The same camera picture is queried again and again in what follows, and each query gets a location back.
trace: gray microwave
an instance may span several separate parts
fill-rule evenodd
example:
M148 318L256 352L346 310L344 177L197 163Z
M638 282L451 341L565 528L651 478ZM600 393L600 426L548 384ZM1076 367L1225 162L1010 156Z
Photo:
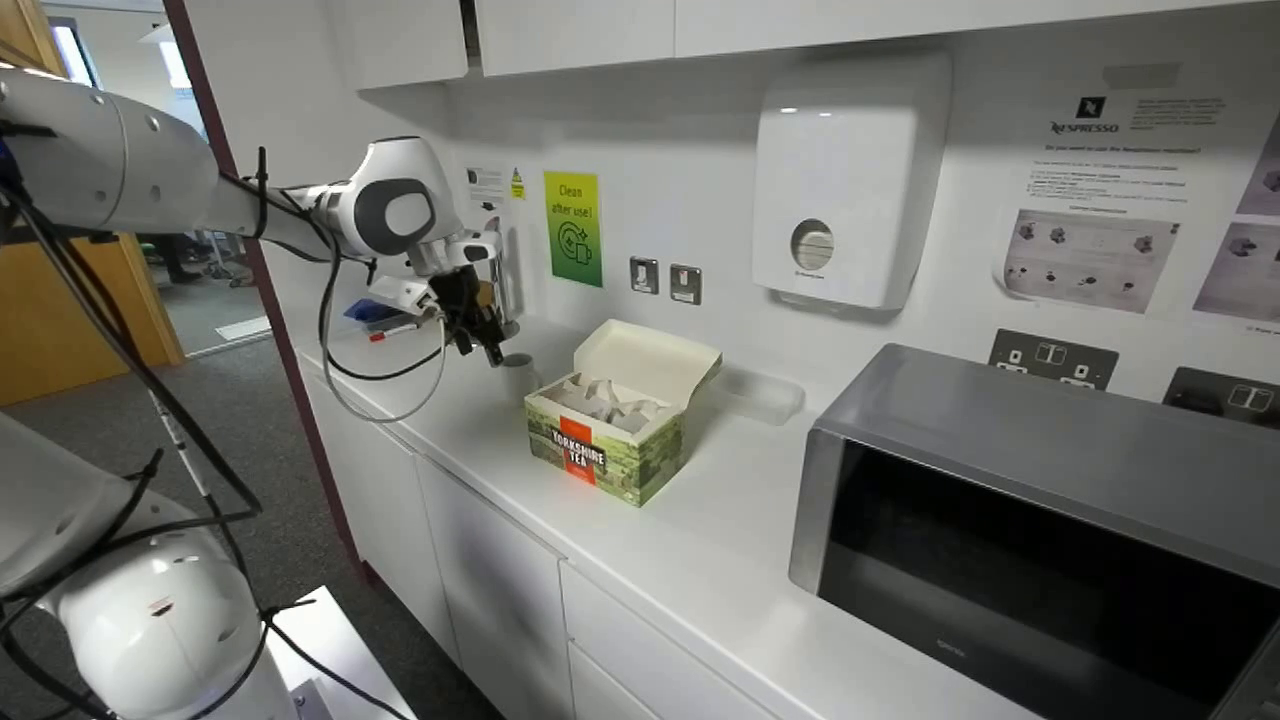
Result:
M1280 432L883 347L792 579L1062 720L1280 720Z

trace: box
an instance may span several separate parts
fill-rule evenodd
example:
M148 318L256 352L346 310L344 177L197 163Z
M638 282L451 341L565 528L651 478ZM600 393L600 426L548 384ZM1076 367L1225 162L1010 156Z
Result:
M673 334L609 322L571 373L525 397L532 458L648 506L683 464L683 409L718 352Z

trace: wall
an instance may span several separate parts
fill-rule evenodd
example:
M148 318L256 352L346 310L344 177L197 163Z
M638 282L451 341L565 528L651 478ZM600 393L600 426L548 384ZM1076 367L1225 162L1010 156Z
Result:
M605 318L677 327L711 341L745 364L809 389L824 409L887 341L986 360L997 327L1062 335L1121 352L1110 393L1161 402L1177 364L1280 379L1276 327L1199 318L1192 302L1220 250L1263 140L1280 113L1276 18L1227 32L1149 21L1117 29L1028 29L948 39L955 104L939 169L931 231L908 310L890 322L802 312L751 284L751 171L756 118L786 64L809 56L683 60L648 69L557 73L526 81L447 83L451 156L518 169L526 200L515 228L526 266L526 304L591 327ZM1211 64L1249 83L1249 122L1195 162L1204 204L1185 231L1145 318L1006 302L991 284L1015 208L1015 169L1034 148L1038 118L1028 104L1078 60ZM605 291L548 276L539 171L600 171ZM702 310L629 291L629 257L702 270Z
M78 23L78 39L105 94L162 109L198 127L192 94L166 87L159 47L142 45L142 38L162 23L162 13L48 3L48 18L68 18Z

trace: robotic arm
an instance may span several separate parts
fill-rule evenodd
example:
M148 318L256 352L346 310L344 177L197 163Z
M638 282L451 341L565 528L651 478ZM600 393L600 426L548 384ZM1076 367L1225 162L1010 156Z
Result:
M142 104L0 64L0 185L61 228L251 235L264 198L223 182L204 136ZM427 291L417 310L447 341L503 360L494 291L475 276L491 241L454 222L439 162L424 140L379 140L346 185L297 198L310 215L267 204L273 235L324 257L408 257ZM172 502L130 489L0 417L0 596L48 588L40 609L70 640L78 675L124 720L180 720L209 709L256 663L256 609L211 533L172 533L115 547L70 576L119 512L141 533L189 521ZM267 662L216 717L288 717Z

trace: white countertop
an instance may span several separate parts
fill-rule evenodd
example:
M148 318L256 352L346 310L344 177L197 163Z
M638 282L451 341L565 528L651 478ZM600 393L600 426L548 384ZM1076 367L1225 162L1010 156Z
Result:
M344 335L334 355L394 367L432 335L405 334L376 347ZM525 322L508 352L526 352L532 373L447 352L439 397L389 432L774 717L1031 717L786 579L802 438L815 417L766 426L725 393L718 402L702 393L683 426L686 464L642 510L526 458L518 397L566 373L583 335ZM432 367L394 384L344 389L394 414L427 379Z

